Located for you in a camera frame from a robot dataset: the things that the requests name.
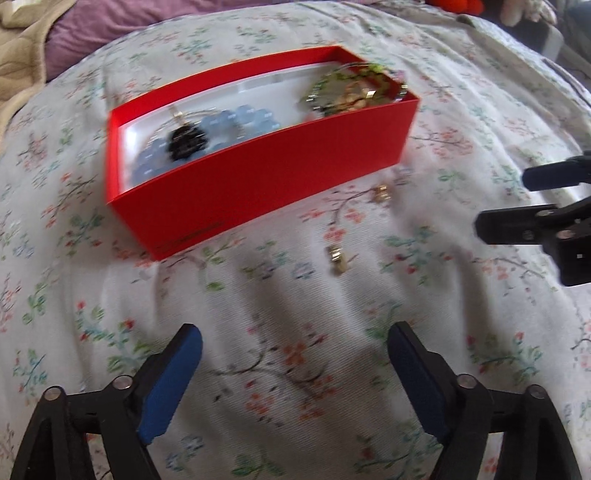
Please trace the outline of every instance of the bed sheet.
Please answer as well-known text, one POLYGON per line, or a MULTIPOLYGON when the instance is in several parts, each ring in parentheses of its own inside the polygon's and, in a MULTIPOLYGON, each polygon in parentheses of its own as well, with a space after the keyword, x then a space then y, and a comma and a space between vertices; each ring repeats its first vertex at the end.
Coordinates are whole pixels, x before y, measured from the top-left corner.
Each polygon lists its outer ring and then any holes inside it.
MULTIPOLYGON (((385 352, 406 320, 489 388, 545 386, 591 479, 590 288, 563 288, 539 248, 490 247, 472 228, 483 209, 589 193, 519 181, 591 147, 589 95, 476 23, 404 1, 183 17, 102 48, 32 99, 0 157, 0 478, 47 387, 133 374, 184 322, 204 356, 149 448, 164 479, 427 478, 439 446, 385 352), (105 206, 109 110, 229 61, 335 43, 404 70, 422 98, 402 162, 150 261, 105 206), (381 183, 392 198, 379 205, 381 183), (340 277, 334 243, 349 261, 340 277)), ((371 138, 348 141, 372 154, 371 138)), ((491 436, 481 478, 498 447, 491 436)))

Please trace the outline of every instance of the white floral fabric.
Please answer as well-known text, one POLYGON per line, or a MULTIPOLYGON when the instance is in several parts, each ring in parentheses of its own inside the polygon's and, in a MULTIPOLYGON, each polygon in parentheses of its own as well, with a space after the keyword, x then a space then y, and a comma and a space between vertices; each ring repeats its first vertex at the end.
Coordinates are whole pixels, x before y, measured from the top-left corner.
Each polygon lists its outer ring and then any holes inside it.
MULTIPOLYGON (((591 479, 590 287, 562 287, 537 247, 473 233, 481 210, 589 193, 519 180, 591 147, 589 94, 573 81, 496 27, 398 1, 183 17, 65 72, 15 116, 0 158, 0 478, 47 387, 133 374, 185 322, 204 355, 150 446, 163 479, 428 478, 440 448, 385 351, 406 320, 489 388, 543 385, 591 479), (327 44, 406 72, 421 105, 401 162, 152 262, 105 205, 108 112, 201 70, 327 44), (382 183, 391 199, 375 203, 382 183)), ((372 154, 370 138, 349 141, 372 154)), ((491 436, 482 479, 498 448, 491 436)))

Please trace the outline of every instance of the red box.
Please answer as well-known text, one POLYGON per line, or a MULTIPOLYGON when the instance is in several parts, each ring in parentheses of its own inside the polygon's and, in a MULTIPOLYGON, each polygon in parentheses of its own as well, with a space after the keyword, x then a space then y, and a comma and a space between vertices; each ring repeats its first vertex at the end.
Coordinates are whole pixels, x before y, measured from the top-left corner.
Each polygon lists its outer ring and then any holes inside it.
MULTIPOLYGON (((231 63, 170 83, 111 112, 107 202, 155 260, 265 213, 399 161, 418 98, 284 128, 214 152, 126 192, 121 127, 169 103, 263 73, 364 61, 341 47, 287 51, 231 63)), ((391 81, 394 92, 398 84, 391 81)))

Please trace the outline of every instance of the quilted beige fabric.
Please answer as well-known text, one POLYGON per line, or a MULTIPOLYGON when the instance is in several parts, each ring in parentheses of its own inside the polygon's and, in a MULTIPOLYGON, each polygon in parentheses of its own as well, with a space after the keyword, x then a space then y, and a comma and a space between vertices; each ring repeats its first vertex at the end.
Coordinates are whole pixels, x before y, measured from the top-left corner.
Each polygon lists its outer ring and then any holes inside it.
POLYGON ((44 43, 53 23, 76 0, 43 0, 14 11, 0 0, 0 150, 12 116, 46 82, 44 43))

